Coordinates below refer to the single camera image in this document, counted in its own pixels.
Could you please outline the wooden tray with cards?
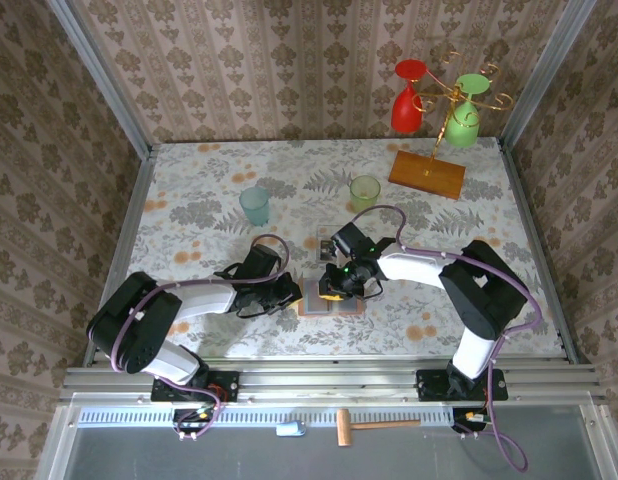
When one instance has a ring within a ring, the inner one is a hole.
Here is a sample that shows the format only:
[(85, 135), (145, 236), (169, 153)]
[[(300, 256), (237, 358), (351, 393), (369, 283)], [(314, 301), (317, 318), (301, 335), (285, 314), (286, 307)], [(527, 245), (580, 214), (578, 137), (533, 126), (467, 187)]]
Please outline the wooden tray with cards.
[[(301, 282), (301, 293), (303, 297), (303, 282), (307, 279), (303, 279)], [(360, 315), (364, 311), (363, 303), (355, 298), (350, 298), (347, 300), (328, 300), (331, 302), (331, 312), (326, 315), (305, 315), (303, 312), (303, 298), (302, 301), (298, 305), (298, 315), (299, 316), (343, 316), (343, 315)]]

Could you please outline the clear plastic tray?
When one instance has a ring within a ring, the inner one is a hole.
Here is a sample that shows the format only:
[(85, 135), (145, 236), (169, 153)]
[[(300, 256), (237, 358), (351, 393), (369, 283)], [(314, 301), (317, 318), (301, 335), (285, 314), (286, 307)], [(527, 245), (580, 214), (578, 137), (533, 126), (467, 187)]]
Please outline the clear plastic tray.
[(322, 239), (330, 239), (335, 244), (335, 241), (332, 239), (332, 236), (333, 236), (333, 234), (337, 230), (338, 230), (338, 227), (337, 226), (333, 226), (333, 225), (318, 225), (317, 226), (317, 229), (316, 229), (316, 241), (317, 241), (317, 244), (316, 244), (315, 250), (316, 250), (316, 260), (317, 260), (318, 263), (334, 263), (334, 264), (338, 263), (339, 252), (338, 252), (337, 247), (336, 247), (336, 249), (337, 249), (337, 259), (336, 260), (330, 261), (330, 262), (321, 262), (321, 261), (318, 260), (318, 246), (319, 246), (319, 242)]

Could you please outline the green translucent plastic cup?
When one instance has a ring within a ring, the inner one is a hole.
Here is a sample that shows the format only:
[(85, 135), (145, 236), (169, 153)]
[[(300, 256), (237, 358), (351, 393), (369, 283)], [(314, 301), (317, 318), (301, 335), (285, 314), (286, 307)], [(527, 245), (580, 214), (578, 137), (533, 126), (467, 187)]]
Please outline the green translucent plastic cup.
[(350, 183), (350, 203), (354, 213), (375, 206), (380, 195), (381, 185), (371, 175), (361, 175)]

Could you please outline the teal translucent plastic cup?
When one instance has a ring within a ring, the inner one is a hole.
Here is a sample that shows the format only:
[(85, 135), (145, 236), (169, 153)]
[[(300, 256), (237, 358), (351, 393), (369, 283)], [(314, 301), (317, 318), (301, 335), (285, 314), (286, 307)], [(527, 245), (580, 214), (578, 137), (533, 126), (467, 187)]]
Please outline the teal translucent plastic cup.
[(254, 226), (263, 226), (269, 220), (269, 193), (265, 188), (253, 186), (244, 190), (239, 203), (247, 219)]

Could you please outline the gold rack on wooden base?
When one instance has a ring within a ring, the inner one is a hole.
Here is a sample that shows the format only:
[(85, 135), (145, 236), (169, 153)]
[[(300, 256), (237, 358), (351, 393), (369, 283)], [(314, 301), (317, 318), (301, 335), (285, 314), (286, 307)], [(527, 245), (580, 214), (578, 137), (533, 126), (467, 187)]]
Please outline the gold rack on wooden base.
[[(491, 90), (491, 87), (496, 79), (500, 77), (501, 69), (494, 63), (485, 62), (476, 73), (482, 74), (489, 79), (489, 89), (485, 92), (487, 93)], [(458, 78), (464, 74), (471, 73), (462, 72)], [(436, 136), (435, 144), (430, 154), (422, 155), (410, 153), (404, 150), (400, 150), (396, 153), (396, 157), (388, 177), (389, 182), (452, 200), (457, 200), (460, 198), (466, 168), (459, 164), (441, 160), (437, 157), (441, 144), (449, 144), (444, 139), (444, 132), (450, 113), (451, 100), (454, 96), (454, 86), (456, 84), (456, 80), (453, 84), (447, 84), (434, 75), (434, 73), (432, 73), (427, 66), (427, 73), (420, 81), (416, 83), (416, 91), (422, 100), (424, 109), (423, 120), (426, 114), (435, 110), (441, 99), (448, 102), (444, 120)], [(477, 107), (480, 117), (479, 132), (482, 123), (482, 118), (480, 116), (481, 111), (487, 110), (494, 112), (505, 112), (511, 110), (515, 105), (515, 100), (504, 92), (496, 92), (494, 94), (494, 100), (491, 103), (478, 101), (476, 97), (479, 95), (474, 95), (472, 97), (472, 102)]]

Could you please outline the small wooden mallet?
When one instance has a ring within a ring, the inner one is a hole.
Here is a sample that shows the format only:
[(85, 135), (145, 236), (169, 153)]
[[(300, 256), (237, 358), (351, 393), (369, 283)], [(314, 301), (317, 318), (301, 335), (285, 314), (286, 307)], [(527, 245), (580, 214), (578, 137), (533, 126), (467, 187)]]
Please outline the small wooden mallet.
[(376, 421), (353, 423), (351, 413), (348, 409), (339, 409), (336, 412), (336, 432), (337, 444), (339, 447), (350, 447), (353, 444), (353, 431), (392, 429), (403, 427), (420, 427), (420, 420), (400, 420), (400, 421)]

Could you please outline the floral print tablecloth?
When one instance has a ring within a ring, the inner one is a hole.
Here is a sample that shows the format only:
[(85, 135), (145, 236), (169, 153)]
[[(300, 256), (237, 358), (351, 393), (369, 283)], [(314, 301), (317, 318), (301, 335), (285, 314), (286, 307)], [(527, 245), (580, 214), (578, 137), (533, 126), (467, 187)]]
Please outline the floral print tablecloth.
[[(439, 157), (466, 168), (458, 200), (392, 184), (400, 150), (426, 154), (429, 139), (174, 144), (160, 148), (130, 259), (131, 271), (161, 280), (203, 278), (245, 258), (255, 237), (290, 255), (295, 278), (318, 279), (318, 225), (351, 221), (350, 183), (380, 185), (379, 206), (357, 220), (373, 239), (399, 235), (409, 247), (458, 251), (488, 243), (530, 289), (543, 320), (517, 333), (506, 356), (562, 357), (527, 235), (496, 141), (443, 146)], [(239, 203), (247, 188), (269, 193), (269, 220), (254, 226)], [(293, 309), (254, 319), (230, 314), (177, 321), (169, 339), (205, 358), (390, 355), (449, 357), (463, 331), (441, 289), (386, 282), (360, 315), (302, 317)]]

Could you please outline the red plastic wine glass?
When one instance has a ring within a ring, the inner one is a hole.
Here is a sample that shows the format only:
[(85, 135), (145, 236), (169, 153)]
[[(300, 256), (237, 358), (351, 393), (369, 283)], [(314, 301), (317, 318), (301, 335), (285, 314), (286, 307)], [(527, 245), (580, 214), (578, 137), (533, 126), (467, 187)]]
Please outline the red plastic wine glass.
[(405, 81), (405, 88), (394, 101), (391, 126), (400, 134), (411, 134), (422, 125), (424, 109), (416, 83), (427, 73), (427, 66), (421, 60), (402, 60), (396, 65), (395, 73)]

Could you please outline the green plastic wine glass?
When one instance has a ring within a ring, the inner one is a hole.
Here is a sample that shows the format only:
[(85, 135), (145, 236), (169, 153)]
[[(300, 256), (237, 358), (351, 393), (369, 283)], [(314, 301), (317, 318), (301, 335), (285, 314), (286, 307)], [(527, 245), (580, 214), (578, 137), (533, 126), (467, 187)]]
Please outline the green plastic wine glass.
[(456, 80), (444, 132), (444, 139), (453, 147), (469, 147), (476, 143), (480, 117), (472, 97), (485, 93), (489, 85), (489, 79), (478, 73), (464, 74)]

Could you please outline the grey metal shelf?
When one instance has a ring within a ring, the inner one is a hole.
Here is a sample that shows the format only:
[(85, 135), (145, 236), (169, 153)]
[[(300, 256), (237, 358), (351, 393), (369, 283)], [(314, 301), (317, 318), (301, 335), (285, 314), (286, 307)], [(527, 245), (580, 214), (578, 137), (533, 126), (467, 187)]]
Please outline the grey metal shelf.
[(497, 422), (529, 468), (516, 472), (488, 434), (446, 427), (358, 431), (337, 444), (336, 425), (283, 438), (275, 427), (216, 424), (197, 440), (172, 426), (80, 428), (87, 406), (60, 409), (35, 480), (618, 480), (610, 414), (581, 406), (505, 406)]

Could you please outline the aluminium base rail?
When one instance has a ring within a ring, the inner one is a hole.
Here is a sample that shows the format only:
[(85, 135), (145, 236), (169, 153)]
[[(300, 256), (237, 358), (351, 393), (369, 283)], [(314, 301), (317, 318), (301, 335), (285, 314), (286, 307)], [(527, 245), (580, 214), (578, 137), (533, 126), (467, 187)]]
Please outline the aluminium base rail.
[[(416, 373), (441, 369), (440, 358), (392, 357), (211, 359), (213, 370), (239, 374), (240, 405), (363, 406), (415, 404)], [(517, 405), (572, 405), (606, 396), (595, 369), (562, 359), (501, 358), (510, 402)], [(145, 374), (116, 373), (98, 356), (86, 368), (68, 370), (60, 399), (96, 405), (146, 405), (153, 380)]]

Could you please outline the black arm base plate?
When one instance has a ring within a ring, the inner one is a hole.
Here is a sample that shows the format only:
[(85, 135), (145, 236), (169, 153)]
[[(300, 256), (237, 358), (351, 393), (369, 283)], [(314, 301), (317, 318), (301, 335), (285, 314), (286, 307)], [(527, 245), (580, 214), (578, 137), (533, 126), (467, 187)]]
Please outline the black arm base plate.
[(185, 387), (186, 390), (174, 388), (156, 379), (152, 385), (151, 400), (153, 402), (214, 402), (208, 395), (189, 391), (189, 388), (195, 388), (214, 393), (221, 402), (236, 402), (239, 392), (239, 373), (210, 370), (194, 376)]
[(488, 394), (488, 372), (476, 380), (465, 380), (459, 375), (450, 375), (443, 369), (416, 371), (415, 387), (418, 398), (432, 401), (485, 401)]

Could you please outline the aluminium side rail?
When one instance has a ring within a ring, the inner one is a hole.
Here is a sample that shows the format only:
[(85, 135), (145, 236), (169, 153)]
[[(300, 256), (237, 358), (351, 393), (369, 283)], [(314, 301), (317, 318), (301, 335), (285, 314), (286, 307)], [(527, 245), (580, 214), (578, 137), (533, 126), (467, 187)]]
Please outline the aluminium side rail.
[(525, 188), (517, 171), (513, 155), (502, 139), (497, 138), (496, 144), (502, 156), (504, 168), (508, 175), (530, 250), (534, 258), (540, 284), (545, 293), (545, 299), (549, 310), (553, 314), (553, 322), (561, 339), (565, 356), (570, 363), (589, 364), (589, 361), (579, 350), (576, 341), (573, 339), (573, 328), (569, 325), (565, 317), (552, 276), (551, 265), (545, 257), (543, 241), (538, 232), (537, 222), (529, 205)]
[(104, 285), (104, 290), (99, 302), (99, 309), (105, 306), (109, 298), (127, 277), (135, 238), (152, 182), (159, 150), (159, 146), (151, 147), (147, 157), (140, 164), (125, 218), (119, 233), (112, 263)]

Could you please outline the aluminium corner post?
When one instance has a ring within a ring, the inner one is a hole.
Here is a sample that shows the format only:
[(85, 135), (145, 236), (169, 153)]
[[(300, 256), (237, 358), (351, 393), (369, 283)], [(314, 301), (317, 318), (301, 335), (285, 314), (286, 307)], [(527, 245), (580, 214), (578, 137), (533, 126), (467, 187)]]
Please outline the aluminium corner post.
[(524, 132), (595, 3), (596, 0), (568, 0), (500, 136), (500, 143), (507, 150), (513, 149)]
[(126, 100), (115, 79), (113, 70), (108, 66), (104, 54), (100, 51), (86, 22), (81, 18), (73, 0), (47, 0), (47, 2), (138, 157), (146, 161), (150, 157), (152, 144), (144, 134), (131, 104)]

